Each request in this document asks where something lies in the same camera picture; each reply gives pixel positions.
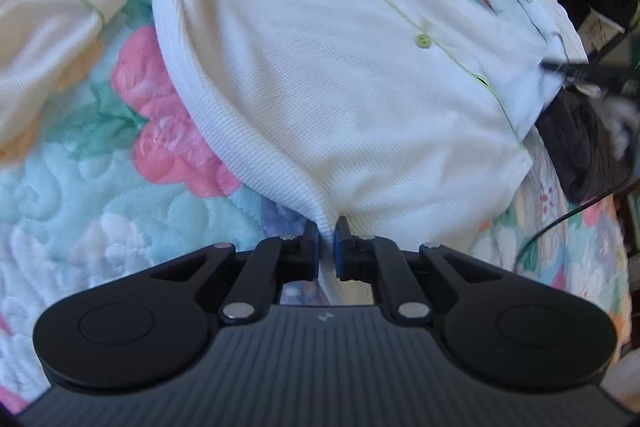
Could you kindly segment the cream knit baby cardigan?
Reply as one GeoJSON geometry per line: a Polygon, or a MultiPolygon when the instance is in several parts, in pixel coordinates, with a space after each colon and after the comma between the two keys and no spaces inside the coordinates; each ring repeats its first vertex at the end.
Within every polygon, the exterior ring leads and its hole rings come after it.
{"type": "MultiPolygon", "coordinates": [[[[472,0],[151,0],[172,85],[254,191],[330,234],[468,248],[509,206],[562,44],[472,0]]],[[[1,136],[126,0],[1,0],[1,136]]]]}

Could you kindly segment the dark brown garment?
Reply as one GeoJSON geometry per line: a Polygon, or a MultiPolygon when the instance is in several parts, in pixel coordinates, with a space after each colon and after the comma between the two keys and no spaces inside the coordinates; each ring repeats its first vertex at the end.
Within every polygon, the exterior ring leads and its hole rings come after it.
{"type": "Polygon", "coordinates": [[[560,91],[536,128],[572,204],[617,191],[629,181],[630,159],[615,157],[611,133],[585,95],[560,91]]]}

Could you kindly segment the floral quilted bedspread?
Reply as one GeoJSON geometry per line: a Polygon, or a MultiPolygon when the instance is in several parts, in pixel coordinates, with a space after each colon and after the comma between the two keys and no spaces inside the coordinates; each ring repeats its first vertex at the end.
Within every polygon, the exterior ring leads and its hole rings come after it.
{"type": "MultiPolygon", "coordinates": [[[[571,216],[544,142],[532,133],[525,145],[532,170],[471,254],[595,303],[626,347],[631,295],[614,202],[571,216]]],[[[250,249],[304,223],[209,150],[166,75],[151,0],[127,0],[79,79],[1,156],[2,404],[20,413],[47,390],[32,330],[58,300],[217,239],[250,249]]]]}

